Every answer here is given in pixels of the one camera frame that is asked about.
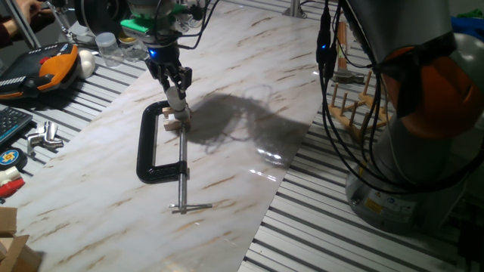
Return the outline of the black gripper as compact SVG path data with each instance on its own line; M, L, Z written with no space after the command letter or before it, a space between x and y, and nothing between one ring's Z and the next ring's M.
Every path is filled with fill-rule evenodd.
M192 69L180 66L178 47L174 45L161 48L148 47L147 52L148 58L145 64L153 79L156 79L162 86L163 91L166 92L169 89L168 76L165 74L165 70L167 70L169 74L172 74L172 81L177 89L179 99L184 100L186 90L192 83Z

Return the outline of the person hand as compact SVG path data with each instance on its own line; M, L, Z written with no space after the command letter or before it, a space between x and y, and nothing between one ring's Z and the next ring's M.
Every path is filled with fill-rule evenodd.
M37 0L16 0L16 3L27 19L36 16L42 9L42 3Z

